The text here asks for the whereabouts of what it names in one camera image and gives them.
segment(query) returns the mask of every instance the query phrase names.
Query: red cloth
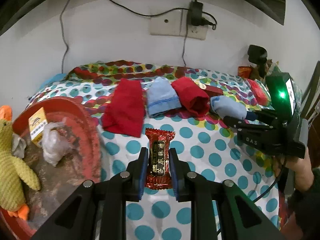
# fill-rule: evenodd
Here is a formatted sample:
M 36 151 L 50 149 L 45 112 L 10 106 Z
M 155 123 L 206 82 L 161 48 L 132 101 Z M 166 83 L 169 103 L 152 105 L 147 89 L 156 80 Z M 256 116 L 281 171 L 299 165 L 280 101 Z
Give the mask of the red cloth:
M 112 133 L 140 137 L 144 105 L 141 83 L 122 78 L 101 117 L 103 129 Z
M 180 103 L 195 117 L 203 117 L 209 111 L 209 96 L 190 78 L 182 77 L 172 82 Z

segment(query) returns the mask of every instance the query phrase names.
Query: tablecloth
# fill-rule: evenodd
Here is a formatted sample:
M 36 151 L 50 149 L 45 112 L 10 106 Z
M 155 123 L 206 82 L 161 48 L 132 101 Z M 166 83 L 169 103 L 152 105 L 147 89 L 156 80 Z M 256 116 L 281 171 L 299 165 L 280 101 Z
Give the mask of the tablecloth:
M 180 160 L 208 180 L 233 180 L 250 199 L 256 198 L 272 184 L 275 177 L 271 159 L 262 152 L 237 140 L 237 135 L 216 115 L 193 118 L 183 109 L 172 110 L 156 118 L 145 117 L 140 138 L 104 131 L 100 117 L 112 99 L 121 78 L 137 79 L 146 90 L 157 76 L 170 81 L 182 76 L 195 83 L 220 87 L 226 96 L 244 104 L 248 110 L 259 110 L 252 92 L 238 77 L 205 69 L 156 66 L 127 61 L 97 62 L 74 68 L 61 82 L 48 84 L 30 100 L 30 105 L 55 96 L 72 97 L 87 107 L 96 122 L 101 140 L 101 180 L 124 171 L 138 158 L 141 147 L 148 147 L 145 128 L 175 131 L 170 147 Z M 278 190 L 274 187 L 256 204 L 275 224 L 278 223 Z M 215 214 L 217 206 L 212 202 Z M 127 239 L 179 240 L 190 238 L 190 203 L 178 203 L 173 190 L 144 189 L 139 203 L 127 203 Z M 216 226 L 220 227 L 216 217 Z

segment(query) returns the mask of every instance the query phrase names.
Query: crumpled white plastic bag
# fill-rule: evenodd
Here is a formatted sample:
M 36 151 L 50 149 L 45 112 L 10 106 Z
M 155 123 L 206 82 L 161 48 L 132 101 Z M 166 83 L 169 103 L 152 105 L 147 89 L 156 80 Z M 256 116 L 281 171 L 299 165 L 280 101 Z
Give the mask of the crumpled white plastic bag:
M 50 122 L 44 126 L 42 136 L 42 148 L 44 160 L 53 166 L 56 166 L 64 155 L 72 150 L 72 145 L 66 138 L 61 136 L 53 128 L 63 127 L 65 120 L 62 122 Z
M 24 158 L 24 150 L 26 149 L 26 141 L 22 139 L 18 134 L 12 133 L 12 155 L 20 159 Z

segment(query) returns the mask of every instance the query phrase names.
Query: screw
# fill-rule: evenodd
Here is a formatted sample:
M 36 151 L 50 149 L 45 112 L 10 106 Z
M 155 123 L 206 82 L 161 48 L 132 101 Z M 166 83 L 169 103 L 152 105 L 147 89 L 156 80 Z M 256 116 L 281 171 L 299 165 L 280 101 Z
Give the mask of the screw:
M 187 173 L 187 176 L 188 176 L 190 179 L 194 179 L 194 178 L 197 176 L 197 174 L 196 174 L 195 172 L 193 172 L 193 171 L 189 171 L 189 172 Z
M 130 172 L 128 172 L 128 171 L 123 171 L 123 172 L 121 172 L 120 173 L 120 177 L 121 178 L 127 178 L 127 177 L 129 177 L 130 176 Z
M 84 183 L 83 183 L 83 186 L 84 187 L 91 187 L 92 186 L 92 181 L 91 180 L 86 180 Z
M 227 179 L 224 181 L 224 185 L 227 187 L 232 187 L 234 185 L 234 182 L 231 179 Z

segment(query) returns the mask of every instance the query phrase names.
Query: white wall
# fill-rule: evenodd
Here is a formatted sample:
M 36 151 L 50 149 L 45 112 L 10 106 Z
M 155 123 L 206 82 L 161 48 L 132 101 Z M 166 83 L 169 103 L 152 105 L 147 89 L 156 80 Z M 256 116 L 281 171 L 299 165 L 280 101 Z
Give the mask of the white wall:
M 12 106 L 16 117 L 27 97 L 59 73 L 65 47 L 59 14 L 67 0 L 47 0 L 0 37 L 2 82 L 0 104 Z M 187 7 L 190 0 L 116 0 L 141 13 L 150 9 Z M 280 61 L 304 90 L 320 59 L 320 31 L 300 0 L 286 0 L 281 26 L 243 0 L 199 0 L 218 26 L 205 41 L 187 39 L 187 65 L 235 74 L 246 64 L 249 44 L 263 46 L 268 58 Z M 183 65 L 183 38 L 151 36 L 148 18 L 138 17 L 107 0 L 71 0 L 64 25 L 70 51 L 65 72 L 80 64 L 119 59 Z

